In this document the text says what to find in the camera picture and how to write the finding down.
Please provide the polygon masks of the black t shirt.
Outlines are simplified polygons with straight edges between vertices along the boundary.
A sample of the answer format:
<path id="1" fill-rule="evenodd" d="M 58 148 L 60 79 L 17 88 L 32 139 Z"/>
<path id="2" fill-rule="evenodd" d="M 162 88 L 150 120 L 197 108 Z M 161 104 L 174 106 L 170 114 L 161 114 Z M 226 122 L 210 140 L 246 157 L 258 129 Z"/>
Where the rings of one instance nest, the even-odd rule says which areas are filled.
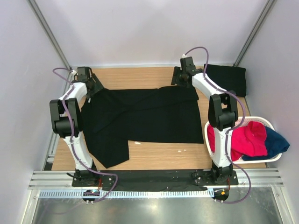
<path id="1" fill-rule="evenodd" d="M 192 87 L 103 89 L 81 109 L 87 148 L 110 168 L 129 159 L 129 141 L 202 144 L 198 99 Z"/>
<path id="2" fill-rule="evenodd" d="M 238 97 L 247 94 L 246 69 L 234 66 L 205 64 L 206 73 L 218 86 L 234 91 Z"/>

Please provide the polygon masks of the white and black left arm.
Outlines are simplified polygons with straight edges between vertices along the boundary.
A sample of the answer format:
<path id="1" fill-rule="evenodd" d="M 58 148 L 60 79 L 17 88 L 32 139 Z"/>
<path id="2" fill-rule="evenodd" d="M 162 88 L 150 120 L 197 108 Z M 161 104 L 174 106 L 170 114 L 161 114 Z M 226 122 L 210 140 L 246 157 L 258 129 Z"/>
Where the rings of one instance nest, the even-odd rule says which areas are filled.
<path id="1" fill-rule="evenodd" d="M 97 168 L 85 146 L 83 118 L 79 102 L 91 97 L 104 87 L 90 67 L 75 70 L 54 68 L 52 72 L 70 86 L 59 99 L 50 101 L 50 117 L 53 132 L 67 144 L 75 161 L 74 174 L 67 173 L 74 187 L 93 187 L 100 181 Z"/>

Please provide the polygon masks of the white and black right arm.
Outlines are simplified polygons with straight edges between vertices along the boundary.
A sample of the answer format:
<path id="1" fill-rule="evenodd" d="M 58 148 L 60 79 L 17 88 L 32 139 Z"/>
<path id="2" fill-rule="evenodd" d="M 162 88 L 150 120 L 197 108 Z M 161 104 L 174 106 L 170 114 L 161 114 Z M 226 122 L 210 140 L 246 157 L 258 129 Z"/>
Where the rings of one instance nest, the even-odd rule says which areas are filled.
<path id="1" fill-rule="evenodd" d="M 193 86 L 209 98 L 208 121 L 214 129 L 214 155 L 210 180 L 223 184 L 233 173 L 231 138 L 238 120 L 237 99 L 234 93 L 218 86 L 205 71 L 197 69 L 192 57 L 182 56 L 180 67 L 175 67 L 172 85 Z"/>

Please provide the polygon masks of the folded black t shirt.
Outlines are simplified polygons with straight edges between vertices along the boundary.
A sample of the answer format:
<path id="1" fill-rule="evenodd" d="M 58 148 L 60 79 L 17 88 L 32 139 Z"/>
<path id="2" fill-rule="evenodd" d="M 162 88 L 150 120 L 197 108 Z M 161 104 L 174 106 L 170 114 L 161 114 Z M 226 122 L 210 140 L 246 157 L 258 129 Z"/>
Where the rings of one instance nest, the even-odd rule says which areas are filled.
<path id="1" fill-rule="evenodd" d="M 206 73 L 218 86 L 234 91 L 238 97 L 247 94 L 246 69 L 234 66 L 205 64 Z"/>

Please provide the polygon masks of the white laundry basket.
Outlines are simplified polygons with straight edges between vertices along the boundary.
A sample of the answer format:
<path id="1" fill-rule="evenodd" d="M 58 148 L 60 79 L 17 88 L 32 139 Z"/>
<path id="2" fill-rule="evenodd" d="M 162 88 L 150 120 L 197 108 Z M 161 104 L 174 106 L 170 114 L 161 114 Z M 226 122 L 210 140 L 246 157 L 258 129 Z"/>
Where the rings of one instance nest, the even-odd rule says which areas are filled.
<path id="1" fill-rule="evenodd" d="M 242 126 L 233 131 L 231 159 L 235 164 L 277 161 L 290 144 L 262 117 L 246 116 Z"/>

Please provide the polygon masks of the red t shirt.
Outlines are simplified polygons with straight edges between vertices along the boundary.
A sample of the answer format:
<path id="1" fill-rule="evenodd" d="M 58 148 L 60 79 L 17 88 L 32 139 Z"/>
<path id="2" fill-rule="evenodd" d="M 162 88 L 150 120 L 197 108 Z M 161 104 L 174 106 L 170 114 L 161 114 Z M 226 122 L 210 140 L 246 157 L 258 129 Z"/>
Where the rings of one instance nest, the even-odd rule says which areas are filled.
<path id="1" fill-rule="evenodd" d="M 259 122 L 251 121 L 246 126 L 239 127 L 232 132 L 231 159 L 236 161 L 243 155 L 267 155 L 265 140 L 267 134 L 265 126 Z"/>

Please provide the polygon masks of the navy blue t shirt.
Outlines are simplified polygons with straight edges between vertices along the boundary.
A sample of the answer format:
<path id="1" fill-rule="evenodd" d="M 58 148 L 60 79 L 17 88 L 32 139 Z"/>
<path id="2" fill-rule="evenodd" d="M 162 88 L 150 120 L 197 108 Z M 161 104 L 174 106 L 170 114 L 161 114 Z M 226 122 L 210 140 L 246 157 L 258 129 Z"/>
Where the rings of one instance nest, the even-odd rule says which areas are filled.
<path id="1" fill-rule="evenodd" d="M 265 127 L 265 130 L 267 137 L 264 144 L 268 154 L 264 156 L 253 157 L 244 155 L 242 156 L 244 161 L 268 160 L 288 150 L 290 143 L 282 135 L 267 126 Z"/>

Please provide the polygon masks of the right aluminium frame post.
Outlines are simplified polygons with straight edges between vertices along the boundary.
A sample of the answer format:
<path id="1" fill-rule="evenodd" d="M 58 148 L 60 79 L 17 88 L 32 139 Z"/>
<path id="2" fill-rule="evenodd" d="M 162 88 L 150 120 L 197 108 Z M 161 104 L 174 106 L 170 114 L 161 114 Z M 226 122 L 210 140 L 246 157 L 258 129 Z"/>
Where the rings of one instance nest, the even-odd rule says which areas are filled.
<path id="1" fill-rule="evenodd" d="M 267 0 L 264 7 L 262 8 L 261 13 L 259 14 L 253 28 L 251 29 L 245 43 L 242 46 L 240 53 L 238 54 L 235 62 L 233 63 L 234 67 L 238 67 L 242 62 L 243 58 L 245 57 L 247 51 L 249 50 L 250 46 L 252 45 L 254 39 L 257 37 L 257 34 L 261 30 L 264 22 L 266 21 L 267 17 L 269 16 L 270 12 L 274 8 L 276 4 L 276 0 Z"/>

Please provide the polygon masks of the aluminium frame post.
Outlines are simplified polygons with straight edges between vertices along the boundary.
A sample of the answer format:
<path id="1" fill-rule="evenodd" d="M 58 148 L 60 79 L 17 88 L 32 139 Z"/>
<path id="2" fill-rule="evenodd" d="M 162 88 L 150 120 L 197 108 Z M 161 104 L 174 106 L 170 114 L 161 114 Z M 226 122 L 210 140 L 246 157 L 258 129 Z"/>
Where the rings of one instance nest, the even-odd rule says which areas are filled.
<path id="1" fill-rule="evenodd" d="M 42 29 L 44 30 L 47 38 L 49 39 L 51 45 L 53 46 L 54 50 L 56 51 L 58 57 L 64 64 L 64 66 L 68 69 L 71 68 L 68 60 L 65 57 L 65 54 L 63 53 L 58 41 L 56 40 L 48 22 L 46 21 L 41 9 L 39 8 L 37 2 L 35 0 L 27 0 L 28 5 L 32 9 L 33 13 L 35 14 L 37 20 L 39 21 Z"/>
<path id="2" fill-rule="evenodd" d="M 234 67 L 238 67 L 242 62 L 243 58 L 245 57 L 247 51 L 249 50 L 250 46 L 252 45 L 254 39 L 257 37 L 257 34 L 261 30 L 264 22 L 266 21 L 267 17 L 269 16 L 270 12 L 274 8 L 276 4 L 276 0 L 267 0 L 264 7 L 262 8 L 261 13 L 259 14 L 253 28 L 251 29 L 245 43 L 242 46 L 240 53 L 238 54 L 235 62 L 233 63 Z"/>

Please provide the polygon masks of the left aluminium frame post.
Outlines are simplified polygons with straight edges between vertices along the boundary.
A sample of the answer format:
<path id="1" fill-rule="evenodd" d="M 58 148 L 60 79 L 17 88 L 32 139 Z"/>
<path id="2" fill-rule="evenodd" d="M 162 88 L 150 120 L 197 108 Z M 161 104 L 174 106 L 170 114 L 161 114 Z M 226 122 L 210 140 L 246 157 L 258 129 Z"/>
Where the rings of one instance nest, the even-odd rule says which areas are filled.
<path id="1" fill-rule="evenodd" d="M 63 53 L 58 41 L 56 40 L 48 22 L 46 21 L 41 9 L 39 8 L 37 2 L 35 0 L 27 0 L 28 5 L 32 9 L 33 13 L 35 14 L 37 20 L 39 21 L 42 29 L 44 30 L 47 38 L 49 39 L 51 45 L 53 46 L 54 50 L 56 51 L 58 57 L 64 64 L 64 66 L 68 69 L 71 68 L 68 60 L 65 57 L 65 54 Z"/>

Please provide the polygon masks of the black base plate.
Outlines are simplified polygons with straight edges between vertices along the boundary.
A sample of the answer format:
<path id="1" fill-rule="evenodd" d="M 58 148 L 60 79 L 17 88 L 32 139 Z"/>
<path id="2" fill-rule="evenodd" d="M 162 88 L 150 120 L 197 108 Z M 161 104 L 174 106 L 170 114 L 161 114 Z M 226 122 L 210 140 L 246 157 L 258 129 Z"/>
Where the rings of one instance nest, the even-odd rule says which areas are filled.
<path id="1" fill-rule="evenodd" d="M 107 171 L 108 175 L 94 174 L 90 171 L 75 171 L 67 173 L 72 178 L 73 187 L 100 186 L 111 187 L 117 182 L 117 187 L 141 187 L 162 186 L 165 183 L 178 183 L 182 186 L 212 186 L 239 184 L 235 171 L 227 176 L 216 178 L 209 169 L 179 169 L 179 170 L 116 170 Z"/>

